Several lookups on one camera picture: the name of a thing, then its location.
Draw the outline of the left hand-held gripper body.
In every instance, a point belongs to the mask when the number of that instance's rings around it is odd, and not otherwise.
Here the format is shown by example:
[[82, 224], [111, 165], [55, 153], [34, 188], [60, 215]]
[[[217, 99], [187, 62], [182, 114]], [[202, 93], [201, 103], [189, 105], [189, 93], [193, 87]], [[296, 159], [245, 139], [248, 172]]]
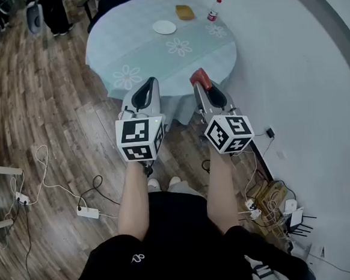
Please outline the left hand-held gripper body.
[[123, 106], [115, 121], [117, 146], [127, 162], [153, 161], [164, 139], [165, 115], [160, 103], [139, 109]]

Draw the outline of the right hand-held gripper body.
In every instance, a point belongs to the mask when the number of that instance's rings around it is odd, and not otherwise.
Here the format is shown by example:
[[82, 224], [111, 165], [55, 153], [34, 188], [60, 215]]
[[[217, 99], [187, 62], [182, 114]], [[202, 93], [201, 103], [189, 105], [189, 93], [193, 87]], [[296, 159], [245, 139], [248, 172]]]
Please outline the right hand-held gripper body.
[[255, 137], [248, 117], [232, 104], [203, 109], [207, 127], [203, 135], [220, 154], [242, 152]]

